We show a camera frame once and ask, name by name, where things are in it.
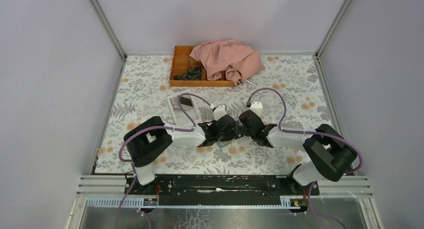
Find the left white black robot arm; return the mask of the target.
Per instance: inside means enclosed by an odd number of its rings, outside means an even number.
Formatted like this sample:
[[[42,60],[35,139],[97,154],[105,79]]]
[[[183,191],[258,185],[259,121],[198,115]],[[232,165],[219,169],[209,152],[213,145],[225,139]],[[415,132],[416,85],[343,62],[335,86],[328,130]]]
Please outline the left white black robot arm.
[[[153,116],[123,137],[119,151],[127,149],[137,177],[136,188],[144,195],[155,189],[153,162],[169,146],[210,147],[235,137],[236,121],[228,114],[218,120],[198,123],[196,127],[165,124]]]

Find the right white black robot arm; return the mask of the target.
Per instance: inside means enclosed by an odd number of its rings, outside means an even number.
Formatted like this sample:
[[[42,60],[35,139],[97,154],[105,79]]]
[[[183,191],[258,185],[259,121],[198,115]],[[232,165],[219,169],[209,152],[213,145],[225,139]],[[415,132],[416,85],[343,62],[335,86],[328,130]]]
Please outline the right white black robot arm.
[[[327,179],[337,182],[350,173],[350,166],[359,156],[354,146],[330,125],[321,124],[314,131],[280,129],[277,124],[265,125],[251,110],[239,116],[246,135],[259,146],[303,150],[310,161],[298,165],[289,174],[287,190],[301,194],[312,182]]]

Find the green card holder wallet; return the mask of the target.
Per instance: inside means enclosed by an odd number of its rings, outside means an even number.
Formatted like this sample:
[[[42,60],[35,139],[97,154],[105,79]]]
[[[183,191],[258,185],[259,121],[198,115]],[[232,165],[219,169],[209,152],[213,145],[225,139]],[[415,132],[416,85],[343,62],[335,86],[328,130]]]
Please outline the green card holder wallet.
[[[225,115],[217,122],[220,129],[217,142],[219,148],[233,143],[241,136],[241,122],[237,117],[232,118],[230,115]]]

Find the white plastic card box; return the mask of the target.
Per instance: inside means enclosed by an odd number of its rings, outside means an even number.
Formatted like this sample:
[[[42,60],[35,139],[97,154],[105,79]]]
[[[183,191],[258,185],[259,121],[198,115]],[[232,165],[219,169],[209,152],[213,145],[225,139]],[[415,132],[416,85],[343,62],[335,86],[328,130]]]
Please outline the white plastic card box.
[[[184,110],[180,104],[180,97],[185,96],[185,97],[190,97],[191,100],[193,101],[193,105],[194,107],[192,109],[189,110]],[[175,122],[175,125],[177,126],[192,126],[192,122],[191,120],[184,114],[183,111],[185,111],[188,116],[197,124],[200,123],[202,121],[202,117],[201,114],[198,110],[197,104],[194,101],[194,97],[191,95],[182,95],[179,96],[178,94],[174,94],[174,95],[170,95],[166,98],[167,103],[169,105],[170,111],[171,111],[171,115],[172,118]]]

